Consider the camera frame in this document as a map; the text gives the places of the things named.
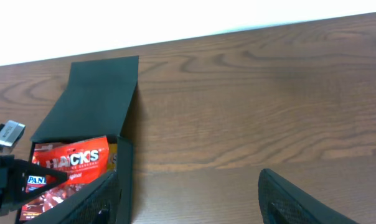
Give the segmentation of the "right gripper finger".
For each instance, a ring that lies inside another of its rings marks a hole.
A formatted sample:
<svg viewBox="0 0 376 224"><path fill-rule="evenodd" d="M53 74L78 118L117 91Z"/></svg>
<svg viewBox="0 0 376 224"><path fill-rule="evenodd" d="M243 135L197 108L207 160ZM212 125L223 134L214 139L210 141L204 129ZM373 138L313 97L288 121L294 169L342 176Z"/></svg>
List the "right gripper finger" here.
<svg viewBox="0 0 376 224"><path fill-rule="evenodd" d="M259 174L258 201L265 224L356 224L271 169Z"/></svg>

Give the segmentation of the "red Hacks candy bag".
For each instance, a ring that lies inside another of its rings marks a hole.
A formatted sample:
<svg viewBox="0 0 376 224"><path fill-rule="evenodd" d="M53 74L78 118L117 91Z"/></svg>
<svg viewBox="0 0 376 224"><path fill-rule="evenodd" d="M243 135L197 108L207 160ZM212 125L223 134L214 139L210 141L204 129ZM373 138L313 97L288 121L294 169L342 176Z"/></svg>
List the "red Hacks candy bag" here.
<svg viewBox="0 0 376 224"><path fill-rule="evenodd" d="M108 170L109 155L110 148L105 136L71 144L36 144L32 163L66 172L68 181L25 204L18 220L26 222L38 217L99 178Z"/></svg>

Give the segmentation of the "dark green box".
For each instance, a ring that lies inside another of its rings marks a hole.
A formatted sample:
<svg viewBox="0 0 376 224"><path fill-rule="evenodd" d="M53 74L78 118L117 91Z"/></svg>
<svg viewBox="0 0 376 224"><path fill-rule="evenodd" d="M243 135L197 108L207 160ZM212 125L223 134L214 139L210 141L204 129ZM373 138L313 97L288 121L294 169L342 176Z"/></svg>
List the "dark green box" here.
<svg viewBox="0 0 376 224"><path fill-rule="evenodd" d="M131 221L133 155L121 132L138 82L137 56L74 62L68 85L31 137L31 153L42 143L71 144L105 136L118 145L115 170L121 198L115 223Z"/></svg>

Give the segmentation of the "red Hello Panda box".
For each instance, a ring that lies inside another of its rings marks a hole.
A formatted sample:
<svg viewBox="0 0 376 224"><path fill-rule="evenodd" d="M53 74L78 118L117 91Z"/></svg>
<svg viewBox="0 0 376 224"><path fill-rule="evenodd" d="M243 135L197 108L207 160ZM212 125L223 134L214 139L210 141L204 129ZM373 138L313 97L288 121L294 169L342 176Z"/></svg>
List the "red Hello Panda box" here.
<svg viewBox="0 0 376 224"><path fill-rule="evenodd" d="M42 154L43 152L51 151L55 149L56 147L63 146L64 143L61 142L52 142L52 143L43 143L43 144L36 144L34 146L33 154L31 157L31 163L33 164L39 164L36 157L39 154ZM30 175L27 178L27 187L26 192L33 191L35 189L38 189L42 186L46 185L46 178L42 176L38 176L37 174Z"/></svg>

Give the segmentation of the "yellow Hacks candy bag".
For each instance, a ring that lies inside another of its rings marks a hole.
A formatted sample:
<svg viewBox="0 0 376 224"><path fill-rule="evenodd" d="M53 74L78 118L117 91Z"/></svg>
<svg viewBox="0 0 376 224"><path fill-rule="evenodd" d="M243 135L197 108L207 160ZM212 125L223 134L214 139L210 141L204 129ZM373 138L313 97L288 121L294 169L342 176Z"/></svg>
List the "yellow Hacks candy bag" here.
<svg viewBox="0 0 376 224"><path fill-rule="evenodd" d="M117 155L118 155L118 145L117 144L109 144L109 155L108 155L107 170L115 170L116 169Z"/></svg>

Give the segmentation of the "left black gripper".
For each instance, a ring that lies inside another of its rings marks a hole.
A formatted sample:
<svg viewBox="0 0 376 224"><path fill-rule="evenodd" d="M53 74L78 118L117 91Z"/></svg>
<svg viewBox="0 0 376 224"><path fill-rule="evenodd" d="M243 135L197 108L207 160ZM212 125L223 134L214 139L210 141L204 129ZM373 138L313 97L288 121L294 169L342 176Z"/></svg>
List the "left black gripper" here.
<svg viewBox="0 0 376 224"><path fill-rule="evenodd" d="M0 156L0 217L67 180L66 172ZM108 171L27 224L115 223L120 198L118 174Z"/></svg>

